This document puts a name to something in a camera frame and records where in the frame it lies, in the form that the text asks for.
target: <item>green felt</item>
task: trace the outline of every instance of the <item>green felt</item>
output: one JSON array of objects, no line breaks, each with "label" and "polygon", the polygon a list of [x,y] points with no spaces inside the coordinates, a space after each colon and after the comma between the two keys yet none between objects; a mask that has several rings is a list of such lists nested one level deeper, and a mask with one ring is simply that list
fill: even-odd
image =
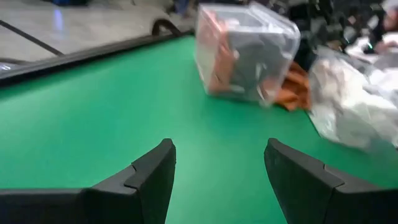
[{"label": "green felt", "polygon": [[163,138],[177,147],[167,223],[285,223],[264,166],[268,138],[398,187],[395,152],[333,144],[303,111],[205,95],[194,46],[186,37],[1,90],[0,187],[91,186]]}]

